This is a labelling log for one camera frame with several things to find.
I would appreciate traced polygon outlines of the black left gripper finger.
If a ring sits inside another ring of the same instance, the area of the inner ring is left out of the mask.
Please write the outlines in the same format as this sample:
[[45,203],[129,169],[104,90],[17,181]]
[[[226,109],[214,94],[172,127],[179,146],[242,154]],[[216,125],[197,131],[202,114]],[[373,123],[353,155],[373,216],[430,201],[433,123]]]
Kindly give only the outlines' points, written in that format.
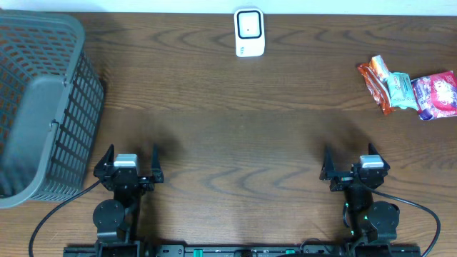
[[153,151],[151,155],[151,175],[154,178],[163,178],[164,174],[161,168],[159,160],[159,150],[156,144],[153,145]]
[[111,144],[101,158],[101,160],[95,165],[95,173],[107,173],[114,163],[114,145]]

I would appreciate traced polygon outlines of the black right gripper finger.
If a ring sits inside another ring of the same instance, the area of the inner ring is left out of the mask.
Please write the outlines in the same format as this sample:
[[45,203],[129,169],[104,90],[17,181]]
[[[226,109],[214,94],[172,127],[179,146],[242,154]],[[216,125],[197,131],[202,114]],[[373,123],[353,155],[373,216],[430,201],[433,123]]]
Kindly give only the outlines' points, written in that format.
[[331,158],[330,148],[325,147],[324,160],[323,160],[323,165],[322,165],[321,172],[319,175],[319,179],[321,181],[331,180],[334,176],[334,173],[335,173],[335,167],[334,167],[333,160]]
[[374,146],[373,143],[369,143],[369,144],[368,144],[368,154],[371,155],[371,156],[378,156],[379,159],[382,160],[383,166],[384,166],[384,167],[388,167],[388,163],[387,163],[386,160],[382,157],[382,155],[378,152],[378,150],[376,149],[376,147]]

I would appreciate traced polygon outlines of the orange brown candy bar wrapper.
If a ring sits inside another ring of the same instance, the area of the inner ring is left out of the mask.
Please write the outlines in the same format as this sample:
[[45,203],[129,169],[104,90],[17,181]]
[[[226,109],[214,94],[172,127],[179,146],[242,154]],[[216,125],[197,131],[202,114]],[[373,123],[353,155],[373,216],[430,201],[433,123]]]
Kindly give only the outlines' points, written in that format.
[[370,91],[374,101],[382,110],[383,114],[387,116],[390,113],[394,112],[395,108],[392,107],[391,97],[388,89],[380,80],[380,78],[377,77],[376,73],[368,65],[368,63],[359,64],[357,69],[363,76],[367,89]]

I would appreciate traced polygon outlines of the teal snack packet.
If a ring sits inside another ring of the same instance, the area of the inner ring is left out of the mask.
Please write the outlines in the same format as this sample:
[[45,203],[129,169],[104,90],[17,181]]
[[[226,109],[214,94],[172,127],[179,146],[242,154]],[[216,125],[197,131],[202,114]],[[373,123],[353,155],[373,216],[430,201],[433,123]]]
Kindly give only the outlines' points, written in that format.
[[390,73],[387,78],[387,85],[392,107],[418,110],[418,104],[408,74],[401,72]]

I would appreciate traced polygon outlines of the small orange snack packet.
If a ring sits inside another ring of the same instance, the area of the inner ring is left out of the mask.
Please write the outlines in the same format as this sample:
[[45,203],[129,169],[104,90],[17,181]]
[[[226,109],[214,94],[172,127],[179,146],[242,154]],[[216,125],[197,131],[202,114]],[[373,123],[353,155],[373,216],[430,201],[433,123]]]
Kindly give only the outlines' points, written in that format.
[[372,57],[369,62],[369,66],[382,82],[385,82],[390,76],[390,71],[388,70],[388,67],[381,55]]

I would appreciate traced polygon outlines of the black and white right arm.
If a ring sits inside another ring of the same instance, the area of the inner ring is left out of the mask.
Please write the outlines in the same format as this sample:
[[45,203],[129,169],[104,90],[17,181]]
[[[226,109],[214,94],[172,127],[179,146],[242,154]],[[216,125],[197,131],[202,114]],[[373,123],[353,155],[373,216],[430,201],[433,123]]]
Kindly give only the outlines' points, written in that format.
[[373,199],[373,191],[383,184],[389,170],[390,166],[371,143],[368,154],[360,156],[348,171],[337,171],[330,149],[324,151],[319,179],[330,182],[330,191],[342,191],[346,200],[343,222],[352,234],[345,245],[347,256],[392,255],[389,243],[397,238],[399,208]]

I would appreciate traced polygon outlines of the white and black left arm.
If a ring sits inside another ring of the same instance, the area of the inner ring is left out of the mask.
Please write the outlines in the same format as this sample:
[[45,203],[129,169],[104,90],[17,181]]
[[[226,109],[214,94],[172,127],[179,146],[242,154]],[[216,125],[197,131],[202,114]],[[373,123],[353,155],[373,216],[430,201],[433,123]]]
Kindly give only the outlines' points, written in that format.
[[152,256],[151,247],[136,235],[141,210],[141,198],[164,182],[157,146],[151,155],[151,174],[139,174],[136,154],[114,153],[114,146],[95,165],[94,176],[105,189],[114,193],[102,201],[93,212],[97,227],[95,252],[97,256]]

